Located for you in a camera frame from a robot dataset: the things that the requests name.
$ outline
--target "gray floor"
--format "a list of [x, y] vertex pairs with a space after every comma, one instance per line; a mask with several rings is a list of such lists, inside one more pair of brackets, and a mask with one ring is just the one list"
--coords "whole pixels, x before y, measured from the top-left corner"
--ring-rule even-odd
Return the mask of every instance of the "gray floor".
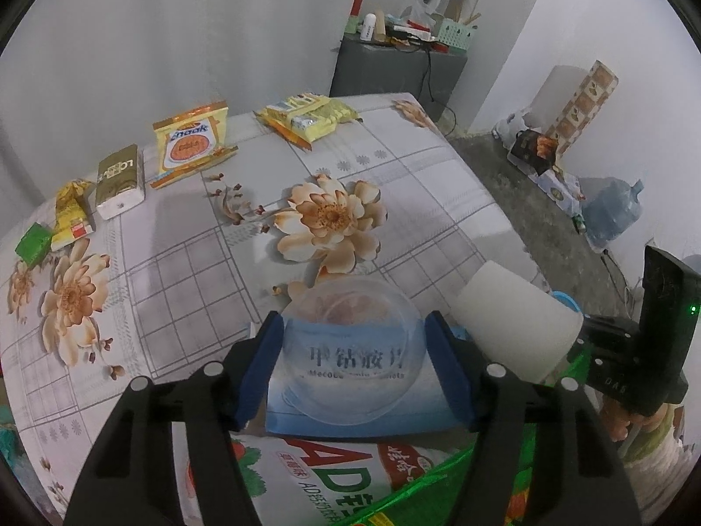
[[[492, 135], [450, 142], [506, 213], [553, 290], [572, 296], [586, 313], [625, 316], [600, 257], [577, 234], [571, 219], [506, 160], [501, 142]], [[623, 292], [623, 276], [610, 260], [607, 264]]]

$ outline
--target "yellow snack bag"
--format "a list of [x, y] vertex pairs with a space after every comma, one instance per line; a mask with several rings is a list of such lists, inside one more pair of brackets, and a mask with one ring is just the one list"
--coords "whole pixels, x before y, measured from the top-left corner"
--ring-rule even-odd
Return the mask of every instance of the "yellow snack bag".
[[161, 188], [234, 154], [237, 146], [223, 143], [228, 112], [226, 101], [220, 101], [154, 124], [160, 168], [151, 187]]
[[285, 138], [290, 139], [289, 133], [298, 136], [299, 141], [292, 139], [291, 142], [308, 150], [311, 150], [314, 140], [336, 130], [339, 122], [358, 118], [358, 113], [353, 108], [338, 99], [314, 93], [290, 96], [284, 101], [268, 105], [257, 115]]
[[56, 194], [56, 224], [51, 238], [52, 251], [92, 233], [92, 225], [81, 203], [85, 203], [83, 197], [94, 185], [88, 180], [73, 180]]

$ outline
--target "person's hand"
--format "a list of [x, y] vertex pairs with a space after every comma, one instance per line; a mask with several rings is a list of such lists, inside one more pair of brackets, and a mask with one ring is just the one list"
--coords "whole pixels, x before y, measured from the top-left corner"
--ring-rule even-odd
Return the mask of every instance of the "person's hand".
[[646, 433], [656, 430], [667, 415], [669, 404], [663, 403], [650, 417], [630, 413], [618, 401], [604, 395], [604, 407], [598, 414], [612, 441], [623, 441], [628, 436], [627, 427], [633, 423], [642, 426]]

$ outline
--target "green plastic bag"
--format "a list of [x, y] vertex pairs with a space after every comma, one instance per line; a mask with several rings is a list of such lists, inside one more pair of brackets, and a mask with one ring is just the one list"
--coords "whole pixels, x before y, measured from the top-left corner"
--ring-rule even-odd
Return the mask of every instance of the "green plastic bag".
[[[587, 381], [591, 352], [585, 349], [559, 378], [571, 377], [580, 384]], [[533, 475], [536, 425], [524, 426], [519, 471], [514, 477], [511, 501], [504, 523], [523, 517], [528, 489]], [[474, 447], [453, 455], [424, 476], [368, 506], [352, 517], [336, 522], [334, 526], [444, 526], [453, 504], [463, 486], [465, 474], [472, 464]]]
[[0, 429], [0, 455], [5, 457], [10, 469], [14, 468], [15, 462], [21, 454], [15, 431]]

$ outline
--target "small bottle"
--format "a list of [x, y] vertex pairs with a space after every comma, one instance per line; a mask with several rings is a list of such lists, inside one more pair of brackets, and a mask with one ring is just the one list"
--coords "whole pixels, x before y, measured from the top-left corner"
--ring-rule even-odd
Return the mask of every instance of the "small bottle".
[[572, 218], [572, 223], [574, 224], [577, 233], [580, 235], [587, 232], [587, 224], [581, 214], [576, 214], [576, 216]]
[[368, 14], [365, 16], [365, 20], [362, 22], [362, 29], [360, 30], [361, 41], [370, 41], [372, 39], [372, 32], [375, 31], [376, 21], [377, 16], [375, 14]]
[[353, 0], [353, 6], [350, 8], [350, 16], [348, 17], [344, 33], [355, 34], [358, 32], [358, 22], [360, 21], [358, 16], [360, 15], [361, 5], [362, 0]]

